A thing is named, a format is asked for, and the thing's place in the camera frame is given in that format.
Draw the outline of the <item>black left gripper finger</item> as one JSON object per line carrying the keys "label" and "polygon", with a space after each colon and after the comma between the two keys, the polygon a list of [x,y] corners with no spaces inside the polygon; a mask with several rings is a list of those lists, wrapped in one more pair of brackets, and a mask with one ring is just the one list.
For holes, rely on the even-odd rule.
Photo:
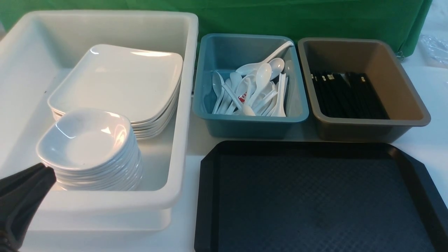
{"label": "black left gripper finger", "polygon": [[44,171],[43,163],[35,164],[15,174],[0,180],[0,196],[6,196],[9,193],[24,188],[32,188],[39,183],[41,172]]}
{"label": "black left gripper finger", "polygon": [[40,204],[56,182],[55,171],[45,167],[37,185],[0,196],[0,247],[18,251]]}

